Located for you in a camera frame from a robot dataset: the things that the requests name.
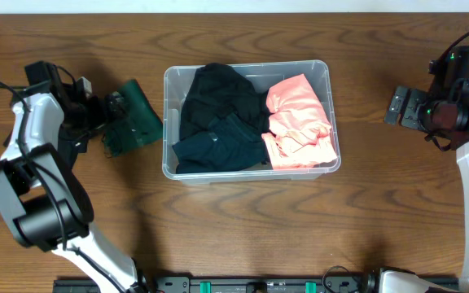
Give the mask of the dark green cloth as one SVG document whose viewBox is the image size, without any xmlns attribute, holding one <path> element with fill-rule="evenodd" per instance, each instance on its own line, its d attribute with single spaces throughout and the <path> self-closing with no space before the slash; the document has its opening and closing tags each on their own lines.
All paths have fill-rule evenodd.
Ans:
<svg viewBox="0 0 469 293">
<path fill-rule="evenodd" d="M 163 123 L 137 80 L 127 81 L 104 99 L 107 125 L 103 145 L 111 157 L 158 141 Z"/>
</svg>

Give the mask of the black garment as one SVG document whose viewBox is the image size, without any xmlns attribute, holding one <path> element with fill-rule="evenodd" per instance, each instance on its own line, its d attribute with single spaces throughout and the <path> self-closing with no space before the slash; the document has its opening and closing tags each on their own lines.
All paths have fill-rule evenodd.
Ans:
<svg viewBox="0 0 469 293">
<path fill-rule="evenodd" d="M 263 133 L 269 129 L 267 94 L 256 91 L 250 80 L 229 65 L 209 63 L 198 68 L 182 105 L 179 138 L 205 131 L 214 119 L 230 114 Z"/>
</svg>

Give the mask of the dark navy cloth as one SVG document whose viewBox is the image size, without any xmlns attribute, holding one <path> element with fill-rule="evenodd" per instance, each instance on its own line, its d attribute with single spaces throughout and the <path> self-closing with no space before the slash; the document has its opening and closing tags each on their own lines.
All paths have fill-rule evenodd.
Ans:
<svg viewBox="0 0 469 293">
<path fill-rule="evenodd" d="M 235 114 L 173 145 L 177 174 L 241 171 L 268 159 L 261 132 Z"/>
</svg>

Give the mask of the salmon pink cloth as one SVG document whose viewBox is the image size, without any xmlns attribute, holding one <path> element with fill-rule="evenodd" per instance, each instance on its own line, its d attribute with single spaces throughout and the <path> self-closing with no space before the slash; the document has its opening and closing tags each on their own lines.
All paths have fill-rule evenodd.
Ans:
<svg viewBox="0 0 469 293">
<path fill-rule="evenodd" d="M 269 131 L 261 138 L 273 169 L 312 168 L 337 159 L 332 124 L 305 75 L 273 85 L 266 106 Z"/>
</svg>

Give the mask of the black cloth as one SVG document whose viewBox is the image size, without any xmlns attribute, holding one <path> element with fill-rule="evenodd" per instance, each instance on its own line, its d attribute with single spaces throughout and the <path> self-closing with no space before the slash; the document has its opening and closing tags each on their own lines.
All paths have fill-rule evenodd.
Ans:
<svg viewBox="0 0 469 293">
<path fill-rule="evenodd" d="M 79 154 L 87 152 L 89 139 L 89 132 L 71 133 L 66 129 L 59 131 L 58 152 L 70 168 L 73 168 Z"/>
</svg>

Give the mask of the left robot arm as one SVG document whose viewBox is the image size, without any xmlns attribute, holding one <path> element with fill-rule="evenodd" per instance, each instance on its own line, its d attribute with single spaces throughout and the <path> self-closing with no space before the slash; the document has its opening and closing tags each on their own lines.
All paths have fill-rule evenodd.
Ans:
<svg viewBox="0 0 469 293">
<path fill-rule="evenodd" d="M 135 260 L 94 223 L 90 197 L 73 174 L 88 141 L 106 135 L 114 156 L 159 139 L 162 124 L 135 80 L 99 98 L 83 78 L 63 81 L 53 63 L 29 64 L 11 87 L 15 122 L 0 158 L 0 214 L 14 240 L 72 262 L 101 292 L 148 292 Z"/>
</svg>

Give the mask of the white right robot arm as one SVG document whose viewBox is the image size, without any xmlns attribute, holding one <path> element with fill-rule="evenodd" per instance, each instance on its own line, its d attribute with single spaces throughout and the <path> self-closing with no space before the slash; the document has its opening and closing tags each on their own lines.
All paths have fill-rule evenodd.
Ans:
<svg viewBox="0 0 469 293">
<path fill-rule="evenodd" d="M 384 121 L 418 130 L 440 151 L 454 151 L 462 179 L 465 253 L 458 280 L 469 292 L 469 46 L 448 49 L 429 65 L 434 76 L 427 91 L 396 88 Z"/>
</svg>

